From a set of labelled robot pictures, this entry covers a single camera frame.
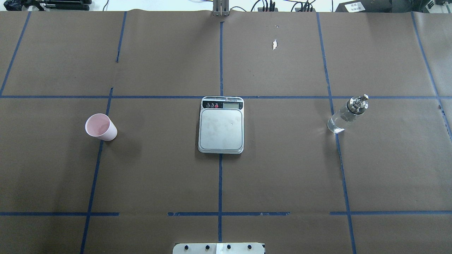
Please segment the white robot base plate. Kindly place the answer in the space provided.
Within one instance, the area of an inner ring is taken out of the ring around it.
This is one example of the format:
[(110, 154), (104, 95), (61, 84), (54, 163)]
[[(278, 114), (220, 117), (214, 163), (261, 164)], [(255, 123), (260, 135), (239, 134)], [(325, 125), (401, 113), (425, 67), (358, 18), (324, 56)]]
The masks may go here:
[(258, 242), (237, 243), (179, 243), (173, 254), (265, 254), (265, 244)]

